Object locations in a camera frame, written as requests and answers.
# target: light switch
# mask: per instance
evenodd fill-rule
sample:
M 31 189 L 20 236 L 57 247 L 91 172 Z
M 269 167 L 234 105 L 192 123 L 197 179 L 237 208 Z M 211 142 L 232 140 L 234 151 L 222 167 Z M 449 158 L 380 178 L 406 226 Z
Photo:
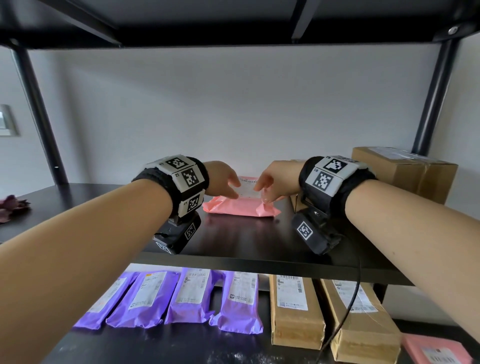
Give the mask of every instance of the light switch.
M 0 105 L 0 136 L 17 136 L 17 128 L 8 105 Z

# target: person's right hand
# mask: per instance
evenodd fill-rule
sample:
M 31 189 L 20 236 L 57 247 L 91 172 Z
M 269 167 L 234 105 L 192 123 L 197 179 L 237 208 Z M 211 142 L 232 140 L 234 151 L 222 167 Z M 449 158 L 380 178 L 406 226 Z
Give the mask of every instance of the person's right hand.
M 299 176 L 305 162 L 305 160 L 273 161 L 258 178 L 254 190 L 265 189 L 262 196 L 263 202 L 273 202 L 280 197 L 299 193 Z

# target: white wall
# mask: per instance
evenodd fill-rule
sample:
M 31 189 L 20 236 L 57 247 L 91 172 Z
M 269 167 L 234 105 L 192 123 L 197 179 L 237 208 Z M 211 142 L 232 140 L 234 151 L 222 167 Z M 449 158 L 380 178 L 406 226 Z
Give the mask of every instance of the white wall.
M 430 156 L 459 165 L 446 205 L 480 218 L 480 34 L 462 40 Z M 455 324 L 415 287 L 389 286 L 392 317 Z
M 145 162 L 176 153 L 258 176 L 274 159 L 349 155 L 362 145 L 408 149 L 437 53 L 437 45 L 371 45 L 55 56 L 88 178 L 126 183 Z
M 0 199 L 53 185 L 10 50 L 0 47 L 0 104 L 10 105 L 20 136 L 0 136 Z

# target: screw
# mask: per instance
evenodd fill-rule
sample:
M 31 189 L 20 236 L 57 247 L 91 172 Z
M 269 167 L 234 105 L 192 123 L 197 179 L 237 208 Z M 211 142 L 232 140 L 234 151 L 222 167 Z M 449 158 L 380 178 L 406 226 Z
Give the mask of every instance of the screw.
M 455 34 L 457 31 L 458 31 L 458 25 L 452 26 L 452 27 L 448 30 L 448 35 L 452 36 L 452 35 Z

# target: purple package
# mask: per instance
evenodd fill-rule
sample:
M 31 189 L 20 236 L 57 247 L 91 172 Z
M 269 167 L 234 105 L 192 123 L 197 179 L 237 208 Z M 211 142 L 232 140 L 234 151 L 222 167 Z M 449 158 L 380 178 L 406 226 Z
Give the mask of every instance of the purple package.
M 182 268 L 179 284 L 168 306 L 165 324 L 174 322 L 203 323 L 215 311 L 209 311 L 210 295 L 223 274 L 209 269 Z
M 115 283 L 111 285 L 73 327 L 98 330 L 102 326 L 105 317 L 107 317 L 113 306 L 115 306 L 128 286 L 130 286 L 130 283 L 132 283 L 137 276 L 137 272 L 123 272 Z
M 162 323 L 173 290 L 179 280 L 177 272 L 142 272 L 105 321 L 114 328 L 152 328 Z
M 264 326 L 258 316 L 258 274 L 225 272 L 222 308 L 210 319 L 211 326 L 240 334 L 261 334 Z

